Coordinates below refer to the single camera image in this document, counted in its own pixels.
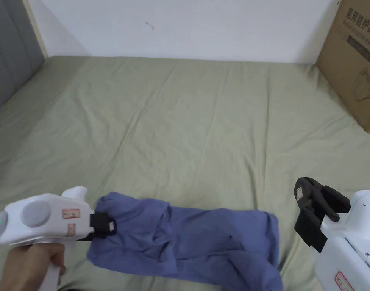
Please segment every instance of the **green bedsheet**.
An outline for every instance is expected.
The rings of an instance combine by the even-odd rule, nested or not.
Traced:
[[[370,189],[370,134],[311,65],[144,58],[50,58],[0,109],[0,211],[88,188],[175,206],[277,215],[285,290],[320,290],[294,232],[294,184]],[[219,290],[94,267],[79,242],[60,290]],[[0,276],[8,251],[0,246]]]

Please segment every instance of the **black clamp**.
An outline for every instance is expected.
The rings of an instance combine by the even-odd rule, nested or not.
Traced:
[[[91,241],[94,238],[105,239],[107,236],[113,236],[117,231],[116,221],[103,212],[96,211],[90,214],[89,226],[93,227],[94,231],[78,241]]]
[[[297,180],[294,195],[300,210],[294,229],[308,246],[320,253],[328,240],[320,229],[325,215],[338,222],[340,216],[337,213],[350,210],[349,199],[308,177]]]

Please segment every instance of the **blue cloth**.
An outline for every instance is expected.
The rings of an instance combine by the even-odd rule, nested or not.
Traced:
[[[119,193],[96,209],[117,222],[117,234],[93,239],[88,259],[101,268],[178,278],[226,291],[282,290],[277,218],[257,210],[172,207]]]

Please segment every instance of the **human hand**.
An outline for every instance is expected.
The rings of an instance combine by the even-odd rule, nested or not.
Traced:
[[[0,291],[37,291],[48,271],[50,262],[65,273],[63,244],[42,243],[19,246],[7,256]]]

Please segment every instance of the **cardboard box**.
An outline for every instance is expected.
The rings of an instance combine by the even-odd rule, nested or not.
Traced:
[[[370,133],[370,0],[343,0],[317,66]]]

